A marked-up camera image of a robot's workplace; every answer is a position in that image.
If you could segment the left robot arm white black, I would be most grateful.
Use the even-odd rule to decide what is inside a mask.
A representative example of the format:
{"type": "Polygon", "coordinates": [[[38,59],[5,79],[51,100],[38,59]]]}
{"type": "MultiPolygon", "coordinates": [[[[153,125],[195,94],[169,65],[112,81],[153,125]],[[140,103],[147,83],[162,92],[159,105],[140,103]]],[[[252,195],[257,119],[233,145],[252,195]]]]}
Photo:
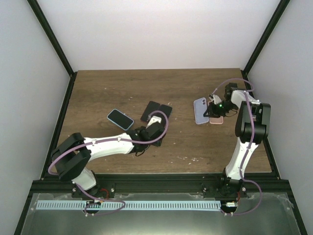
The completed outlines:
{"type": "Polygon", "coordinates": [[[63,182],[72,181],[90,198],[100,197],[100,185],[87,163],[116,154],[143,153],[149,146],[160,146],[168,124],[156,121],[113,137],[84,138],[74,133],[52,151],[48,173],[63,182]]]}

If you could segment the pink phone case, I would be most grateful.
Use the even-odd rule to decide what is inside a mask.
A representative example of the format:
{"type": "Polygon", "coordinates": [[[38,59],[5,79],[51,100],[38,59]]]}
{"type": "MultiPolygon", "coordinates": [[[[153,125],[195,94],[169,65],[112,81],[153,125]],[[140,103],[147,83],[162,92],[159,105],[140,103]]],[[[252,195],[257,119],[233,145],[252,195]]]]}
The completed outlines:
{"type": "Polygon", "coordinates": [[[222,117],[222,116],[220,116],[220,117],[217,117],[216,115],[212,115],[211,114],[211,108],[210,108],[210,105],[212,104],[212,102],[211,101],[209,101],[208,103],[207,103],[207,105],[208,105],[208,111],[207,111],[207,113],[208,113],[208,115],[209,115],[209,123],[210,124],[214,124],[214,125],[222,125],[223,123],[224,123],[224,118],[222,117]]]}

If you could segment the blue phone black screen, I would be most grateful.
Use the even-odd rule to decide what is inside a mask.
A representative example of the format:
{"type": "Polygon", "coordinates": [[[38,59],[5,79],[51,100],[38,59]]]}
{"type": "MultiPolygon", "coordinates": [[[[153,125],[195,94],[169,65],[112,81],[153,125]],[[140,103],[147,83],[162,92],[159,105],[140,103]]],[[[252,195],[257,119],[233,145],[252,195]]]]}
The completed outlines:
{"type": "Polygon", "coordinates": [[[158,110],[163,112],[169,118],[173,108],[171,106],[161,104],[159,106],[158,110]]]}

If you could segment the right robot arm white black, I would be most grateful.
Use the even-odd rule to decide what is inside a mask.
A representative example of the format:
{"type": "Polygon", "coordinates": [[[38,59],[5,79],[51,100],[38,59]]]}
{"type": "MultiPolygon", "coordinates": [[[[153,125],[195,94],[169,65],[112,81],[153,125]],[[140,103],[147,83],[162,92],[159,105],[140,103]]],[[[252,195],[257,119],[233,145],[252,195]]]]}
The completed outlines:
{"type": "Polygon", "coordinates": [[[238,112],[235,125],[236,147],[229,164],[223,171],[217,191],[222,197],[229,197],[241,190],[245,181],[247,164],[263,139],[269,134],[271,105],[262,103],[250,95],[250,91],[239,89],[237,83],[228,83],[224,90],[224,100],[217,95],[209,96],[203,116],[225,117],[229,111],[238,112]]]}

